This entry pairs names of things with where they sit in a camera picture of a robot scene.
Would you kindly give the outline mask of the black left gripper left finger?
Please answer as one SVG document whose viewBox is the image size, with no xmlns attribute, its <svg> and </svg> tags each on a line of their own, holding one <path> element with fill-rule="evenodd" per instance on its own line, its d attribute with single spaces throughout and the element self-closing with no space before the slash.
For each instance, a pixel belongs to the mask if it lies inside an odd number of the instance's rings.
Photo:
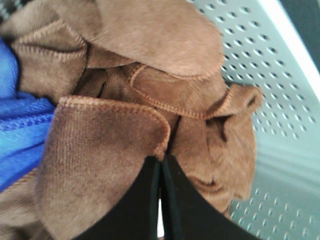
<svg viewBox="0 0 320 240">
<path fill-rule="evenodd" d="M 159 208 L 160 162 L 145 158 L 131 187 L 80 240 L 156 240 Z"/>
</svg>

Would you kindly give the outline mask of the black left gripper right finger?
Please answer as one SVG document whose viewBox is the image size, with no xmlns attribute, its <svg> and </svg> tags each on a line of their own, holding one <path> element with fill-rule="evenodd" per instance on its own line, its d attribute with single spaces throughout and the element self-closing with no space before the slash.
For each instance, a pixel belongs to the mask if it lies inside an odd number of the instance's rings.
<svg viewBox="0 0 320 240">
<path fill-rule="evenodd" d="M 161 207 L 165 240 L 257 239 L 212 207 L 172 155 L 162 162 Z"/>
</svg>

